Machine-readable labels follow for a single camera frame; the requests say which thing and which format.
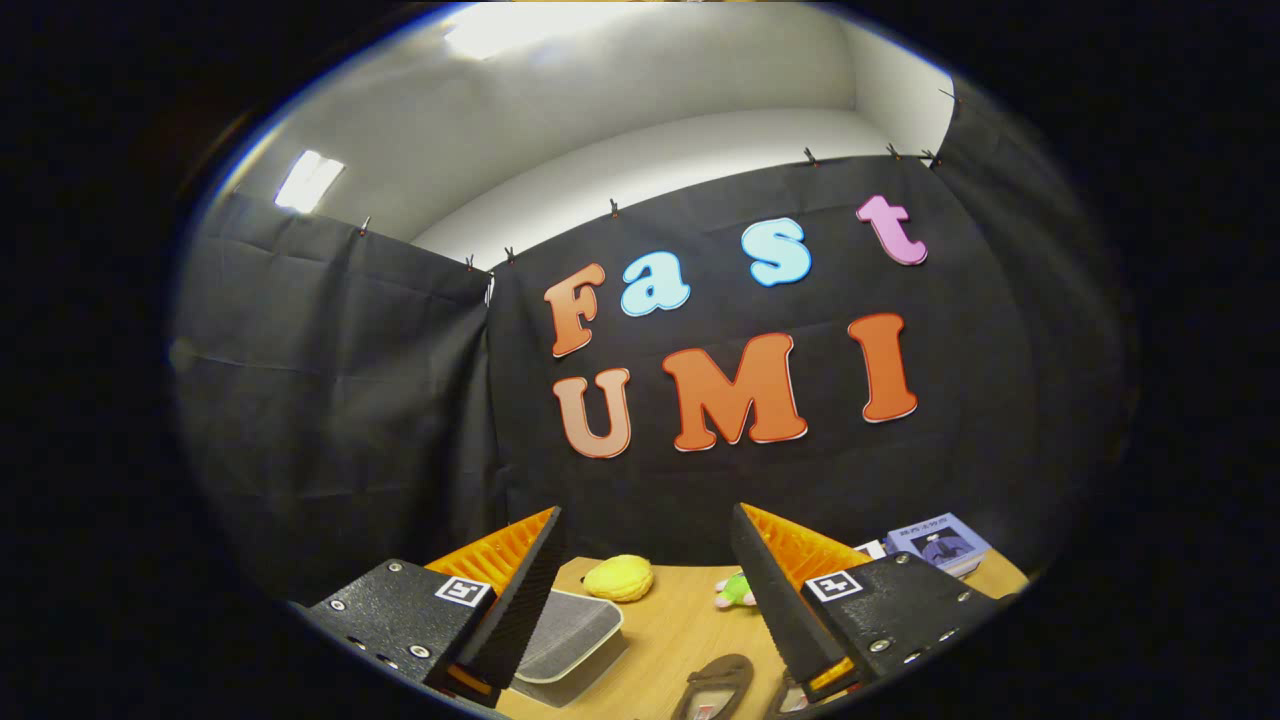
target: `book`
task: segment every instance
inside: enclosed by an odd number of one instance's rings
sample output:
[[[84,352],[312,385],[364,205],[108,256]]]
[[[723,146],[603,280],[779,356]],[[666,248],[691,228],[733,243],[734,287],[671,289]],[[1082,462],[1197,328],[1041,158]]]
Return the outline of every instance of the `book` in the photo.
[[[884,547],[879,543],[879,541],[864,542],[854,550],[869,556],[872,560],[884,557]]]
[[[884,550],[890,555],[910,552],[948,575],[960,578],[978,568],[991,544],[947,512],[892,530],[884,538]]]

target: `ceiling light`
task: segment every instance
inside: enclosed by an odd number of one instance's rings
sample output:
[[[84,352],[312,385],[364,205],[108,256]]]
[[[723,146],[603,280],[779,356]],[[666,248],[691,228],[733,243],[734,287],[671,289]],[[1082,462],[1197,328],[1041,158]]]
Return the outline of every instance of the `ceiling light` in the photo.
[[[280,208],[293,208],[300,213],[315,210],[320,196],[329,190],[344,167],[337,160],[321,158],[319,152],[307,150],[293,164],[289,177],[284,178],[280,192],[275,195],[275,204]]]
[[[477,3],[454,13],[444,40],[483,60],[557,35],[595,28],[649,3]]]

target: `green plush toy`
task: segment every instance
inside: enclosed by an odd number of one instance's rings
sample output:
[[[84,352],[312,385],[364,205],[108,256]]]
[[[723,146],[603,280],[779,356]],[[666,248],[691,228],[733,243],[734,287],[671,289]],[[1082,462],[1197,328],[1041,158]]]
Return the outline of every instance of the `green plush toy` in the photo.
[[[726,609],[731,605],[755,605],[755,593],[751,592],[751,587],[746,584],[746,575],[742,573],[736,573],[727,580],[721,580],[716,583],[716,607]]]

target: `blue book cover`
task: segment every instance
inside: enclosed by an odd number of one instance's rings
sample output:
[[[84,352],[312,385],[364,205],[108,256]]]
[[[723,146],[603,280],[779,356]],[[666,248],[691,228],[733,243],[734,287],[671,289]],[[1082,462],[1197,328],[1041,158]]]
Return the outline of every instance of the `blue book cover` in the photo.
[[[884,546],[890,553],[910,552],[957,577],[977,568],[991,550],[982,536],[950,512],[891,532]]]

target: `foam letter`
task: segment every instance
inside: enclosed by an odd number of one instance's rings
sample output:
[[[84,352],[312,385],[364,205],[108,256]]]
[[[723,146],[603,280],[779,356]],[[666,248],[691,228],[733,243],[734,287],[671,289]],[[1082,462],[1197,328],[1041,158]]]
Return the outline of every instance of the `foam letter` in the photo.
[[[553,284],[543,295],[543,300],[552,305],[552,323],[556,325],[556,343],[552,345],[552,355],[563,357],[591,342],[591,331],[584,329],[577,322],[581,315],[585,320],[595,319],[595,291],[584,287],[582,292],[575,295],[579,286],[593,286],[604,282],[604,268],[591,263],[563,281]]]
[[[795,342],[786,333],[751,338],[742,350],[737,378],[732,383],[705,350],[681,350],[662,361],[662,369],[676,379],[680,402],[680,436],[676,450],[694,452],[716,446],[707,430],[703,411],[730,445],[737,445],[746,428],[746,414],[755,405],[755,424],[749,433],[759,443],[803,437],[809,425],[796,415],[791,395],[787,356]]]
[[[897,341],[902,325],[902,318],[892,313],[867,315],[849,325],[849,337],[863,346],[863,356],[867,359],[870,400],[863,407],[863,419],[868,423],[905,418],[918,405],[915,395],[906,389],[902,347]]]
[[[595,384],[604,391],[604,405],[609,411],[609,434],[599,437],[586,424],[586,378],[564,378],[552,386],[561,401],[561,420],[564,437],[573,450],[588,457],[614,457],[631,443],[631,415],[627,414],[627,392],[623,388],[631,373],[625,368],[604,370],[595,375]]]
[[[640,274],[649,275],[640,282]],[[680,279],[680,259],[671,252],[650,252],[622,270],[622,282],[631,283],[622,291],[622,311],[632,318],[648,315],[655,307],[675,310],[689,300],[691,288]]]
[[[900,220],[909,220],[906,209],[890,205],[883,195],[873,195],[870,200],[858,209],[858,219],[870,223],[876,231],[876,237],[881,238],[881,247],[896,263],[902,265],[919,265],[928,258],[929,251],[923,242],[915,242],[906,237]]]
[[[808,275],[813,259],[803,242],[804,231],[791,218],[764,220],[742,231],[742,251],[756,259],[751,263],[755,282],[773,287]]]

